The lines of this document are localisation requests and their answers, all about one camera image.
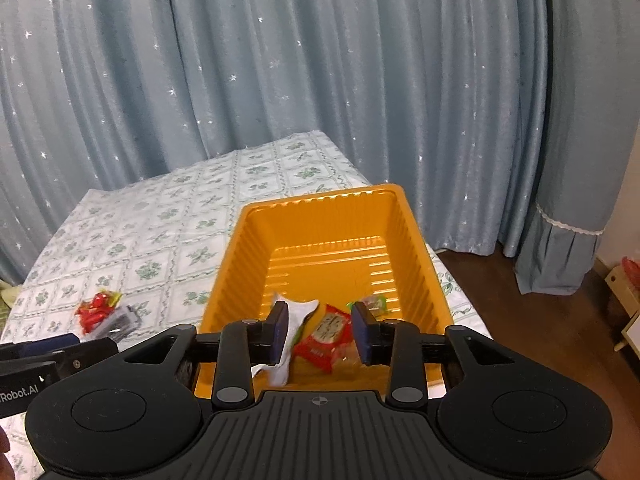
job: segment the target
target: floral tablecloth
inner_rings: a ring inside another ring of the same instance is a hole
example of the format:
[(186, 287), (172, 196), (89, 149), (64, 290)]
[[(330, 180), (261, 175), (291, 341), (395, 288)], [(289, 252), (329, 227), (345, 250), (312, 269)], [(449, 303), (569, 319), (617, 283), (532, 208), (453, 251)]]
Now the floral tablecloth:
[[(0, 342), (76, 332), (76, 305), (102, 287), (122, 291), (142, 320), (121, 350), (174, 324), (198, 324), (246, 204), (368, 185), (324, 133), (307, 132), (121, 190), (89, 190), (31, 269)], [(430, 255), (455, 322), (488, 335)], [(24, 414), (0, 424), (17, 480), (35, 478), (42, 469), (24, 434)]]

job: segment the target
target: plastic container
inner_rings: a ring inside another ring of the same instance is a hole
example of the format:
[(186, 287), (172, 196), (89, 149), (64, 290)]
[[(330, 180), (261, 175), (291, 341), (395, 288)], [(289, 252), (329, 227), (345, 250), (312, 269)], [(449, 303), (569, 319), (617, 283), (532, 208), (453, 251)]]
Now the plastic container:
[[(245, 206), (226, 249), (207, 303), (201, 332), (227, 323), (264, 319), (273, 293), (293, 301), (319, 300), (307, 336), (325, 304), (384, 294), (385, 317), (404, 319), (422, 332), (443, 333), (451, 315), (429, 253), (401, 187), (393, 184), (284, 198)], [(196, 394), (210, 396), (213, 365), (203, 365)], [(324, 374), (303, 358), (290, 367), (288, 390), (371, 390), (384, 393), (388, 367), (356, 374)], [(441, 381), (428, 365), (428, 381)], [(254, 379), (256, 395), (267, 379)]]

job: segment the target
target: curtain fold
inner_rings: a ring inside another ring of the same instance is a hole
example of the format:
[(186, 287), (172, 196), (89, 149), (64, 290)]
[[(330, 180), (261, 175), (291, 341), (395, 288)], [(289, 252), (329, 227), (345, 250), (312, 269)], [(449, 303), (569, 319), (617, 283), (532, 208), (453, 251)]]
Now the curtain fold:
[(433, 247), (518, 245), (544, 0), (0, 3), (3, 276), (25, 276), (89, 188), (313, 129), (403, 186)]
[(640, 116), (640, 0), (552, 0), (553, 77), (521, 292), (572, 294), (591, 269)]

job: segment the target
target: white lace trim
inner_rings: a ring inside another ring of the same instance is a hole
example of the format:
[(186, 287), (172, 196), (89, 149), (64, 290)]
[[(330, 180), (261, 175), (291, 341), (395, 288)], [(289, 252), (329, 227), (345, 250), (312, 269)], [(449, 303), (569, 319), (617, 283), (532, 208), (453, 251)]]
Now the white lace trim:
[(600, 236), (604, 232), (604, 229), (602, 229), (601, 231), (587, 231), (587, 229), (580, 229), (579, 227), (563, 224), (558, 220), (554, 220), (553, 218), (551, 218), (551, 216), (549, 216), (544, 211), (542, 211), (542, 208), (540, 207), (540, 204), (538, 202), (536, 202), (536, 209), (538, 210), (538, 212), (540, 213), (540, 216), (542, 216), (543, 219), (545, 219), (547, 222), (549, 222), (551, 225), (555, 227), (559, 227), (561, 229), (567, 229), (568, 231), (573, 231), (574, 233), (580, 233), (581, 235)]

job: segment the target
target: dark brown floor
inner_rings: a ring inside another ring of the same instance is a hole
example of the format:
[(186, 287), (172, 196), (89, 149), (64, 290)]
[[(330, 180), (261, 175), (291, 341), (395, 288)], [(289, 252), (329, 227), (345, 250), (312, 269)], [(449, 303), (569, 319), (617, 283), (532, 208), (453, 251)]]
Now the dark brown floor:
[(619, 306), (607, 307), (604, 281), (590, 272), (572, 296), (523, 296), (513, 260), (499, 250), (492, 256), (447, 251), (440, 257), (497, 342), (602, 397), (613, 416), (613, 435), (597, 471), (606, 480), (639, 479), (640, 366), (632, 351), (613, 351), (628, 317)]

